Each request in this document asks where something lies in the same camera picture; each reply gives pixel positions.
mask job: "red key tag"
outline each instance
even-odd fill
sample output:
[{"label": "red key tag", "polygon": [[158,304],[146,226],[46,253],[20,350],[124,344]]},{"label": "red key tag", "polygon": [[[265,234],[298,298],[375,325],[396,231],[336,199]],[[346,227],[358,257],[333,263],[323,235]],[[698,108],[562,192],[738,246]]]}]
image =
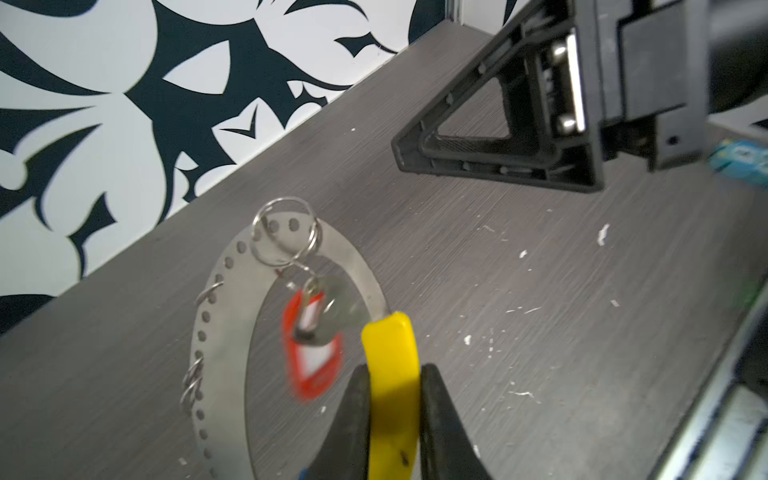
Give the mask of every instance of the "red key tag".
[{"label": "red key tag", "polygon": [[339,376],[341,369],[341,334],[323,346],[302,345],[293,339],[296,322],[304,329],[309,328],[317,321],[322,305],[321,293],[310,299],[301,318],[298,318],[301,292],[297,292],[283,311],[283,342],[288,357],[288,374],[296,396],[305,401],[316,399],[325,393]]}]

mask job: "screw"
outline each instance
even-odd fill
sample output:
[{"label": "screw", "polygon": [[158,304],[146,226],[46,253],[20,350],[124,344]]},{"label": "screw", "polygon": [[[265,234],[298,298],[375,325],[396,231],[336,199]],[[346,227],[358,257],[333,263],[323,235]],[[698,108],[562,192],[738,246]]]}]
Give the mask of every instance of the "screw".
[{"label": "screw", "polygon": [[564,41],[556,41],[549,50],[549,60],[553,65],[561,64],[568,57],[568,47]]},{"label": "screw", "polygon": [[558,133],[570,135],[576,131],[576,119],[571,114],[563,114],[558,117]]}]

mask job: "metal ring plate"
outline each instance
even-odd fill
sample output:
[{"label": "metal ring plate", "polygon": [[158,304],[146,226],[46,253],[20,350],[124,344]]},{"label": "metal ring plate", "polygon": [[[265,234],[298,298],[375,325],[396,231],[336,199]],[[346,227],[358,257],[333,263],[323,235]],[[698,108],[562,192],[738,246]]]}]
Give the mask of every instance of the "metal ring plate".
[{"label": "metal ring plate", "polygon": [[[309,215],[278,212],[270,216],[280,223],[277,235],[284,245],[297,249],[306,245]],[[288,228],[292,218],[299,221],[297,231]],[[316,254],[346,271],[371,318],[386,316],[389,309],[381,286],[360,252],[336,229],[320,219],[317,221],[323,229],[323,242]],[[209,298],[198,306],[190,350],[191,366],[197,360],[196,351],[201,351],[205,358],[200,386],[203,398],[194,403],[192,411],[197,446],[201,452],[209,452],[210,458],[204,461],[211,476],[226,480],[257,478],[250,459],[245,415],[248,351],[261,306],[277,279],[272,267],[260,263],[243,248],[243,243],[248,245],[251,240],[250,232],[249,225],[230,242],[210,273],[207,285],[215,283],[216,275],[223,276],[225,284],[217,288],[214,303]],[[210,314],[207,323],[202,320],[203,311]]]}]

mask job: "black and white wallpaper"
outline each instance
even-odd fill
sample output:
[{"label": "black and white wallpaper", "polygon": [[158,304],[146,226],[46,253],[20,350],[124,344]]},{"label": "black and white wallpaper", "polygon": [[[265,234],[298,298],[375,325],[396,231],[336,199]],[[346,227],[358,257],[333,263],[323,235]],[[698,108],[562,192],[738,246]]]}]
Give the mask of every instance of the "black and white wallpaper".
[{"label": "black and white wallpaper", "polygon": [[0,333],[444,17],[443,0],[0,0]]}]

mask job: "black plastic bracket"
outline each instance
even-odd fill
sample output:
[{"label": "black plastic bracket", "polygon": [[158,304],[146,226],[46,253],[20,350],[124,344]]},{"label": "black plastic bracket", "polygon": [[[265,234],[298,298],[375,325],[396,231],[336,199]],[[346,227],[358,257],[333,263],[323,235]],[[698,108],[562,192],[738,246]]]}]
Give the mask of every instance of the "black plastic bracket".
[{"label": "black plastic bracket", "polygon": [[[649,170],[696,160],[709,106],[707,3],[532,0],[398,133],[398,167],[592,192],[619,151],[646,157]],[[440,134],[493,78],[509,135]]]}]

